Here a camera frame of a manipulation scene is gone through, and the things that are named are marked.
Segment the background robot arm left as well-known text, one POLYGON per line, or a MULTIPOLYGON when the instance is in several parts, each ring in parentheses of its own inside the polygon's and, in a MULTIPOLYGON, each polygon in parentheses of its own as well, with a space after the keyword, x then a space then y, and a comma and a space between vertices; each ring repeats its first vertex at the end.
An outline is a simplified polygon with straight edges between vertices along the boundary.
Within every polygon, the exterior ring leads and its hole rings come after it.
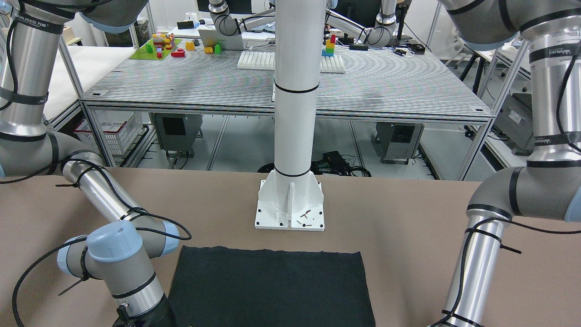
POLYGON ((210 0, 208 8, 216 31, 224 36, 235 36, 274 22, 276 20, 276 6, 272 1, 269 3, 269 9, 241 20, 232 17, 226 0, 210 0))

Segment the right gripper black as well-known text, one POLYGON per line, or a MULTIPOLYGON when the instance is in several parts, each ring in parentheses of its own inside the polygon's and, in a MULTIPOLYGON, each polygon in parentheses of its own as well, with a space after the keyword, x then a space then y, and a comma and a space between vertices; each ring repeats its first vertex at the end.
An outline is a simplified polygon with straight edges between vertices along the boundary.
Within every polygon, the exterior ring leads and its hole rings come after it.
POLYGON ((162 296, 156 306, 141 315, 131 317, 128 309, 129 304, 126 302, 118 306, 118 319, 113 327, 177 327, 176 317, 166 295, 162 296))

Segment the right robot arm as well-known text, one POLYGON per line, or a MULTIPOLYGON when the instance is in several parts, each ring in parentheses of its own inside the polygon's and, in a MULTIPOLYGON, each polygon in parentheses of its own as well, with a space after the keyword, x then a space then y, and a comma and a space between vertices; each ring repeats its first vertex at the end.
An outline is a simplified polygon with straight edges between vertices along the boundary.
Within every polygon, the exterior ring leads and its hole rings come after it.
POLYGON ((151 258, 176 250, 182 226, 140 207, 81 141, 42 122, 64 25, 76 14, 108 33, 126 31, 145 0, 4 0, 8 29, 1 76, 1 182, 58 175, 108 220, 50 250, 80 282, 102 280, 117 308, 115 327, 176 327, 151 258))

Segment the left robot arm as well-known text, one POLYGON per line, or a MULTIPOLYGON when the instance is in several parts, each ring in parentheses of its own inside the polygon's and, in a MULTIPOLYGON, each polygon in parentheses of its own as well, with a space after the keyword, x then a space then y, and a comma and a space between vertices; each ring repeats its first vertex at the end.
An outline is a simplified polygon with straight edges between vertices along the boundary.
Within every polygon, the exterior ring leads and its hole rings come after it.
POLYGON ((528 47, 532 149, 524 166, 483 181, 442 317, 435 327, 481 325, 503 232, 514 217, 580 221, 580 24, 578 0, 444 0, 461 39, 493 50, 519 36, 528 47))

